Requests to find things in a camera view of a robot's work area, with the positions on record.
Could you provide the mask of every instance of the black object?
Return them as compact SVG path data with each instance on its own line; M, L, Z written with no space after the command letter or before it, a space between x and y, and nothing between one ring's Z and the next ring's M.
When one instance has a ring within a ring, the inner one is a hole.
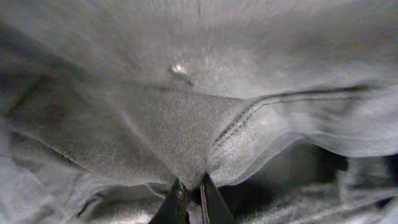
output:
M180 180L175 180L162 206L149 224L189 224L187 213L188 192Z
M203 224L237 223L208 174L205 174L203 183L200 186L200 199ZM177 179L162 206L160 206L155 217L149 223L189 224L188 201L189 193Z
M200 198L203 224L237 223L208 174L200 186Z

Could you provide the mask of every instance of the stitching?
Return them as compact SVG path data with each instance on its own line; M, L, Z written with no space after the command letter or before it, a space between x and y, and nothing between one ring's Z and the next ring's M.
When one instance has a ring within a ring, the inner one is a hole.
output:
M250 120L250 118L254 115L254 113L256 113L259 109L261 109L264 106L267 105L274 105L274 104L279 104L279 103L294 103L294 102L298 102L298 101L318 101L318 100L348 100L348 99L353 99L356 98L357 100L360 99L359 96L355 97L355 95L351 95L351 96L341 96L342 94L347 94L347 92L339 92L339 93L335 93L335 95L338 96L323 96L323 97L312 97L312 98L299 98L299 99L291 99L291 100L284 100L283 97L279 98L278 101L275 102L265 102L261 105L258 106L258 108L254 109L250 114L247 115L246 118L243 118L243 116L245 114L247 114L248 111L250 111L252 108L254 108L256 105L258 105L260 102L262 101L270 101L273 98L267 98L267 99L261 99L259 101L256 101L255 103L253 103L251 106L249 106L247 109L245 109L241 114L238 115L238 117L234 120L234 122L229 125L221 134L220 136L216 139L215 143L213 144L216 145L218 144L218 147L222 146L227 140L229 140L232 136L234 136L243 126L245 126L247 124L247 122Z
M363 91L363 90L369 90L367 86L360 85L360 86L353 86L349 88L340 88L339 90L313 90L313 91L303 91L300 93L297 92L287 92L287 93L281 93L281 94L273 94L273 95L268 95L268 96L263 96L260 99L257 99L253 101L245 110L240 112L240 114L237 115L237 117L225 128L224 131L221 132L221 134L218 136L218 138L215 140L216 144L219 142L225 135L227 135L228 131L234 128L234 126L241 120L241 118L253 107L255 107L258 103L266 100L270 100L273 98L286 98L286 97L295 97L295 96L301 96L301 95L337 95L337 94L347 94L347 93L356 93L358 91Z

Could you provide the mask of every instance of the seam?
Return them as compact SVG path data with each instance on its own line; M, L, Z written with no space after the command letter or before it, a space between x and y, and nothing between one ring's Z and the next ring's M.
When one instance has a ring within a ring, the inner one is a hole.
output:
M299 101L326 101L326 100L350 100L350 99L356 99L359 100L361 99L358 94L352 94L352 95L346 95L348 92L336 92L332 95L325 95L325 96L308 96L308 94L304 93L304 97L301 95L285 95L285 96L279 96L276 101L271 101L273 98L263 98L252 105L250 105L248 108L246 108L242 113L238 115L238 117L220 134L220 136L216 139L216 141L213 144L213 147L217 145L218 147L222 146L227 140L229 140L231 137L233 137L242 127L244 127L247 122L250 120L250 118L256 113L258 110L263 108L264 106L267 105L275 105L279 103L295 103ZM290 97L295 97L291 100L285 100L284 98L290 98Z

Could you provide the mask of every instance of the crumpled fabric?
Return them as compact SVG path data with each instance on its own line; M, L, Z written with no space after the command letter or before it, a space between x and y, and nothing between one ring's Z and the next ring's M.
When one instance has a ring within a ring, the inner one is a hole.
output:
M298 190L289 173L300 161L284 152L305 141L308 167L325 166L313 146L338 158L327 183L309 172L305 185L326 196L302 200L319 209L298 217L295 200L245 210L226 198L237 218L311 223L359 200L325 218L378 222L375 203L396 195L393 162L373 174L398 151L396 24L392 0L2 0L0 221L145 223L175 178L194 190L207 172L238 186L226 196L253 181L267 189L279 177L259 174L280 155L284 184ZM122 203L118 187L146 196Z

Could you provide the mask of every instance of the gray cloth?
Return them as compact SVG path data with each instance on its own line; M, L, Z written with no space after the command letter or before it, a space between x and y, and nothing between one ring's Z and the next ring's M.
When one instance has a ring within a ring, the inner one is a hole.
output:
M393 0L1 0L0 222L145 223L175 178L277 185L256 174L301 141L300 155L349 162L328 183L314 174L326 196L304 195L319 206L300 215L359 201L329 222L376 222L374 204L396 194L380 161L398 153L397 24ZM112 198L143 185L153 193ZM276 208L241 221L272 223ZM312 222L289 217L273 223Z

